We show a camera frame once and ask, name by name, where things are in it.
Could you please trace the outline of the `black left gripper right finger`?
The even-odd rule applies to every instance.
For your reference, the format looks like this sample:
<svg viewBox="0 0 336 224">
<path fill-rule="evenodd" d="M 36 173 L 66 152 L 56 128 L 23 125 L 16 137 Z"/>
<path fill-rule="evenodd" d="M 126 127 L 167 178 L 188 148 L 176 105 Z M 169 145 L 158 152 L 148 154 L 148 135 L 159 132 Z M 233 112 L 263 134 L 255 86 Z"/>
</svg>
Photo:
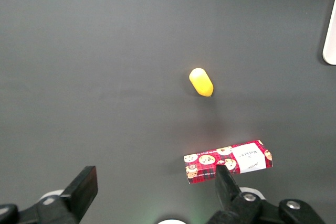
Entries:
<svg viewBox="0 0 336 224">
<path fill-rule="evenodd" d="M 210 217 L 208 224 L 259 223 L 262 199 L 252 192 L 241 191 L 225 165 L 216 166 L 215 189 L 222 209 Z"/>
</svg>

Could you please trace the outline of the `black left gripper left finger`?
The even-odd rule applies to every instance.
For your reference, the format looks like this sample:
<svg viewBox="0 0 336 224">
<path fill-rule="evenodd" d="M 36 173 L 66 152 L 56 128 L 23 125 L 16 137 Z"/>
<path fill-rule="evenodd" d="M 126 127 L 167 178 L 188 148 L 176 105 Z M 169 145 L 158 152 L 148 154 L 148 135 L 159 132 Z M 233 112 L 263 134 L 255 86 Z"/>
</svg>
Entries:
<svg viewBox="0 0 336 224">
<path fill-rule="evenodd" d="M 65 189 L 40 199 L 38 223 L 79 223 L 97 193 L 97 169 L 86 166 Z"/>
</svg>

